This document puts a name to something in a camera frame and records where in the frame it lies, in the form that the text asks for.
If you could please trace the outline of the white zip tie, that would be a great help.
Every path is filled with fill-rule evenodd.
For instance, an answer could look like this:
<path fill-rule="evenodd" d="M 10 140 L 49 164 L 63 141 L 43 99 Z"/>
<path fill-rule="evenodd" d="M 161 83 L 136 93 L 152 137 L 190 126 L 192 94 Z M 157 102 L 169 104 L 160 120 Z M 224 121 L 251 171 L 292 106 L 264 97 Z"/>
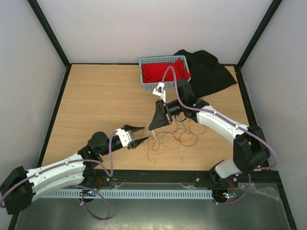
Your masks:
<path fill-rule="evenodd" d="M 147 127 L 147 125 L 144 125 L 144 130 L 142 131 L 141 137 L 149 137 L 149 138 L 153 138 L 154 140 L 157 140 L 157 136 L 155 134 L 154 130 L 149 130 L 149 128 Z"/>

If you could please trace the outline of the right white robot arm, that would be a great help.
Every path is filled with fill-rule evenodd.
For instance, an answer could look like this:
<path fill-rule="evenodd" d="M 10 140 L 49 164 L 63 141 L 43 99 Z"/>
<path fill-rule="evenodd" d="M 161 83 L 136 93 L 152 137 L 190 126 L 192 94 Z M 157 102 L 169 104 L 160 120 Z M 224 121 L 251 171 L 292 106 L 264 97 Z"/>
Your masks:
<path fill-rule="evenodd" d="M 210 169 L 210 182 L 214 186 L 221 186 L 232 175 L 251 173 L 270 157 L 270 150 L 265 145 L 259 126 L 246 126 L 219 113 L 208 102 L 195 96 L 187 80 L 178 80 L 175 89 L 177 99 L 169 103 L 166 102 L 164 83 L 158 83 L 153 89 L 153 94 L 160 99 L 155 103 L 149 130 L 170 125 L 173 117 L 183 113 L 185 117 L 211 128 L 227 139 L 233 145 L 233 156 Z"/>

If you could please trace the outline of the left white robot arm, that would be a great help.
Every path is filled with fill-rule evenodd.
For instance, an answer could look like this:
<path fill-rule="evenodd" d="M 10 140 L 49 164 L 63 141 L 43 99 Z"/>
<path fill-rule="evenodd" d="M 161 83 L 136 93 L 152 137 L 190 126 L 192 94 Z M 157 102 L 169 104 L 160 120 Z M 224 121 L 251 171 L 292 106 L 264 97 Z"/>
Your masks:
<path fill-rule="evenodd" d="M 137 148 L 147 139 L 134 137 L 141 130 L 144 128 L 124 125 L 109 137 L 99 131 L 86 146 L 61 161 L 34 169 L 25 170 L 23 166 L 13 169 L 0 186 L 1 208 L 13 215 L 50 192 L 73 185 L 92 185 L 96 179 L 94 169 L 102 165 L 102 156 L 111 158 L 112 152 L 121 148 Z"/>

